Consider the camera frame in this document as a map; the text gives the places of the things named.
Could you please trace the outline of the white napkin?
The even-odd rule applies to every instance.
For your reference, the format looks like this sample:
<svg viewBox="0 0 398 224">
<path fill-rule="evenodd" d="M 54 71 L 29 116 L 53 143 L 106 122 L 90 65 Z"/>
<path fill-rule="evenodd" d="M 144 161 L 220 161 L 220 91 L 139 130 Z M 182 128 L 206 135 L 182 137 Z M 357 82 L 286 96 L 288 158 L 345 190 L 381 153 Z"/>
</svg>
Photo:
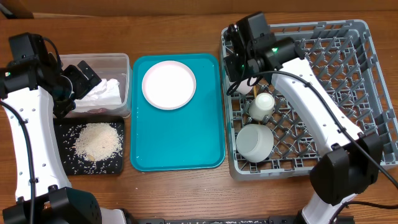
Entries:
<svg viewBox="0 0 398 224">
<path fill-rule="evenodd" d="M 102 78 L 101 82 L 96 85 L 85 97 L 81 100 L 75 100 L 77 108 L 87 106 L 110 106 L 120 105 L 122 103 L 119 82 L 117 79 L 111 78 L 109 80 Z"/>
</svg>

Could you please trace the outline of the white paper cup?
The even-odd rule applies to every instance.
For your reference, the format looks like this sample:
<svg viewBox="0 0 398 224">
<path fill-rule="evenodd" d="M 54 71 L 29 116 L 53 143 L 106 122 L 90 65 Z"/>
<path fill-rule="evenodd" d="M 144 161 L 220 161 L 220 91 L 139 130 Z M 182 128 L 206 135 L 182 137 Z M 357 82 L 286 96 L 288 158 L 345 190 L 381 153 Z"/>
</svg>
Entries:
<svg viewBox="0 0 398 224">
<path fill-rule="evenodd" d="M 248 113 L 256 121 L 262 121 L 274 113 L 275 99 L 269 93 L 260 93 L 252 100 Z"/>
</svg>

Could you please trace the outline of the pink large plate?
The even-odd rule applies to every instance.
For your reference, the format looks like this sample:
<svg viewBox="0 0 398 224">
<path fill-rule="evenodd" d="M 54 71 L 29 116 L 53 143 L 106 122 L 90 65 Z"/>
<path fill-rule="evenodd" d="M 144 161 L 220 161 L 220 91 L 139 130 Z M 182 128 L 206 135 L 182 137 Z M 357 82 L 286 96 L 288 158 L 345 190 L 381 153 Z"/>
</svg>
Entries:
<svg viewBox="0 0 398 224">
<path fill-rule="evenodd" d="M 142 79 L 142 94 L 146 101 L 160 110 L 176 110 L 194 96 L 197 81 L 184 63 L 166 60 L 151 66 Z"/>
</svg>

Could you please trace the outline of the grey bowl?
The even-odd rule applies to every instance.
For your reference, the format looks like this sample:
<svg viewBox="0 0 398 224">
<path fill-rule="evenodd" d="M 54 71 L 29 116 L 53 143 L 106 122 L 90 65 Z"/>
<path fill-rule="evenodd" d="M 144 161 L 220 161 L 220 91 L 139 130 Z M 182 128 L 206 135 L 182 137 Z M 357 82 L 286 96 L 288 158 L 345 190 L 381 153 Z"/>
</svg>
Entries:
<svg viewBox="0 0 398 224">
<path fill-rule="evenodd" d="M 264 125 L 248 124 L 236 137 L 236 150 L 249 162 L 262 162 L 274 146 L 272 131 Z"/>
</svg>

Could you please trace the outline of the red snack wrapper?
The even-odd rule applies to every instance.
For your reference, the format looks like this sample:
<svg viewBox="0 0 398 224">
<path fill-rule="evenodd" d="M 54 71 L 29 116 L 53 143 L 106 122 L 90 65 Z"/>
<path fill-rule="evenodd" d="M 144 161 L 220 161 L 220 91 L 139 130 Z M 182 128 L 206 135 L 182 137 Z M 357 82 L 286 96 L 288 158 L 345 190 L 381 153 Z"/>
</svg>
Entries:
<svg viewBox="0 0 398 224">
<path fill-rule="evenodd" d="M 107 111 L 106 108 L 97 108 L 97 109 L 89 110 L 88 112 L 89 112 L 89 113 L 94 113 L 94 114 L 96 114 L 96 113 L 104 113 L 104 112 L 106 112 L 106 111 Z"/>
</svg>

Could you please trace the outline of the pink small plate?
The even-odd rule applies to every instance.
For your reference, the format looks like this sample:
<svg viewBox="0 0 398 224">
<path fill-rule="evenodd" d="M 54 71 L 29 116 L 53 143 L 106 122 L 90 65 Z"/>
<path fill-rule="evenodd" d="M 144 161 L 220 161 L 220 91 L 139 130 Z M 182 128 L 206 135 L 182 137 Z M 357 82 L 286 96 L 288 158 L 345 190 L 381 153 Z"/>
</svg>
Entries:
<svg viewBox="0 0 398 224">
<path fill-rule="evenodd" d="M 241 82 L 235 82 L 236 86 L 233 89 L 235 92 L 246 95 L 253 89 L 252 85 L 255 83 L 255 81 L 255 78 L 247 78 Z"/>
</svg>

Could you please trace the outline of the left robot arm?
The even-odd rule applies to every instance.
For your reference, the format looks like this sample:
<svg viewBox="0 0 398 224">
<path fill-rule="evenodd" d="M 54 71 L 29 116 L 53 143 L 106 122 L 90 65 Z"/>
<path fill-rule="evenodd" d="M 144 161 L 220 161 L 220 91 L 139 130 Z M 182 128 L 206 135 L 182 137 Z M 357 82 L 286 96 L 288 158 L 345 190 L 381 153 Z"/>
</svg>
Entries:
<svg viewBox="0 0 398 224">
<path fill-rule="evenodd" d="M 5 223 L 133 223 L 125 210 L 102 208 L 93 194 L 72 188 L 58 151 L 53 118 L 64 117 L 99 82 L 85 61 L 62 69 L 30 58 L 1 69 L 1 106 L 18 172 L 16 204 L 2 211 Z"/>
</svg>

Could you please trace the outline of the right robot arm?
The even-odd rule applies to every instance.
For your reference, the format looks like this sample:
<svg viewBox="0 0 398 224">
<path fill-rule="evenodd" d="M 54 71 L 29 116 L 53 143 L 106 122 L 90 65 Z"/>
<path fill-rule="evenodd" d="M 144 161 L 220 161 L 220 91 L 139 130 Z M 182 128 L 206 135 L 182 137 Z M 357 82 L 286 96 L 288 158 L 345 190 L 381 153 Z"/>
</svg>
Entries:
<svg viewBox="0 0 398 224">
<path fill-rule="evenodd" d="M 321 86 L 304 51 L 290 37 L 228 38 L 233 53 L 224 58 L 232 84 L 265 79 L 281 92 L 312 135 L 321 160 L 310 171 L 315 191 L 294 223 L 333 223 L 342 209 L 377 181 L 382 156 L 378 134 L 364 134 Z"/>
</svg>

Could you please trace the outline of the grey dishwasher rack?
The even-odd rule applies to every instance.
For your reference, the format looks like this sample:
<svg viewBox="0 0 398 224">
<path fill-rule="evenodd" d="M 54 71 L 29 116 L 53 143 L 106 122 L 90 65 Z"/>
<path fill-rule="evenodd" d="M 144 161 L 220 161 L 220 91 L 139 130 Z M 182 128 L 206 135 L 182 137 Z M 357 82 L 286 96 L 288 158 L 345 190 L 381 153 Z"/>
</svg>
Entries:
<svg viewBox="0 0 398 224">
<path fill-rule="evenodd" d="M 368 25 L 361 20 L 273 24 L 278 39 L 293 38 L 303 49 L 320 84 L 340 108 L 366 134 L 383 142 L 381 165 L 397 166 L 397 117 L 388 94 Z M 236 150 L 241 128 L 252 123 L 248 113 L 254 94 L 225 95 L 229 171 L 235 180 L 284 179 L 307 175 L 320 160 L 308 129 L 287 99 L 267 82 L 257 93 L 275 99 L 272 116 L 263 124 L 274 135 L 274 147 L 264 161 L 247 161 Z"/>
</svg>

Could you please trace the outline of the clear plastic bin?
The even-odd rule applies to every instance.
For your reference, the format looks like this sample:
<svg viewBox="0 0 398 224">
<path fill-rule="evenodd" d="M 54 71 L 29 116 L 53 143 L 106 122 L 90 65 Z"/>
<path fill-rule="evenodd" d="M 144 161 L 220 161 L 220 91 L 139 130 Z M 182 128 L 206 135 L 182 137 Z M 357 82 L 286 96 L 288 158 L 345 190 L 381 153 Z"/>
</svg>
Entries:
<svg viewBox="0 0 398 224">
<path fill-rule="evenodd" d="M 110 106 L 87 106 L 75 108 L 68 113 L 69 117 L 91 116 L 91 115 L 111 115 L 128 118 L 131 115 L 131 85 L 132 69 L 127 54 L 108 53 L 108 54 L 69 54 L 60 56 L 63 68 L 68 65 L 77 65 L 84 60 L 100 77 L 107 80 L 114 78 L 119 82 L 119 91 L 122 103 Z M 89 113 L 89 110 L 106 108 L 104 113 Z"/>
</svg>

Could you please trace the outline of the cardboard backdrop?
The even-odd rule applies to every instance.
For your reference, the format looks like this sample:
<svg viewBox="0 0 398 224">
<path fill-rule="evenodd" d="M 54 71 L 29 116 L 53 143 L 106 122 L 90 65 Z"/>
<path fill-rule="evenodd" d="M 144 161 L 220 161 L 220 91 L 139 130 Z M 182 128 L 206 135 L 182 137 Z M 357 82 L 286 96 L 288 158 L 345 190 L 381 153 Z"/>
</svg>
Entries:
<svg viewBox="0 0 398 224">
<path fill-rule="evenodd" d="M 16 18 L 171 16 L 264 12 L 396 11 L 396 0 L 1 0 Z"/>
</svg>

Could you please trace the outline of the teal plastic tray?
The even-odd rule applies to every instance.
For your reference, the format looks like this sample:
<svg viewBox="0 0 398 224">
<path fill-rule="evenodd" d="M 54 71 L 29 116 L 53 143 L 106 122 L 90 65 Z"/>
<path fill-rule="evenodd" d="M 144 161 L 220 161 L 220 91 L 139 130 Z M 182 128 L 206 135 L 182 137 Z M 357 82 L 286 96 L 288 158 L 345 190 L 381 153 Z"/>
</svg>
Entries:
<svg viewBox="0 0 398 224">
<path fill-rule="evenodd" d="M 181 62 L 194 74 L 197 89 L 182 108 L 160 110 L 144 98 L 142 80 L 148 69 L 166 60 Z M 211 54 L 148 55 L 132 69 L 132 166 L 143 172 L 207 169 L 226 156 L 219 65 Z"/>
</svg>

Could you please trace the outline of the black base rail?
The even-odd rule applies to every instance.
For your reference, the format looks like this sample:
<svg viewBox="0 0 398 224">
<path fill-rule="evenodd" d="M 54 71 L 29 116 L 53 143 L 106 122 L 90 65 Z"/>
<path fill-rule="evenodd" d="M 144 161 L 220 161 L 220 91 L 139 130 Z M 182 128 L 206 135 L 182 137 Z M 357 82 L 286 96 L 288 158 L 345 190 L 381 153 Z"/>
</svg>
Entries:
<svg viewBox="0 0 398 224">
<path fill-rule="evenodd" d="M 190 219 L 190 220 L 165 220 L 163 218 L 136 219 L 130 213 L 126 213 L 128 224 L 294 224 L 305 223 L 294 215 L 269 216 L 267 218 L 254 219 Z"/>
</svg>

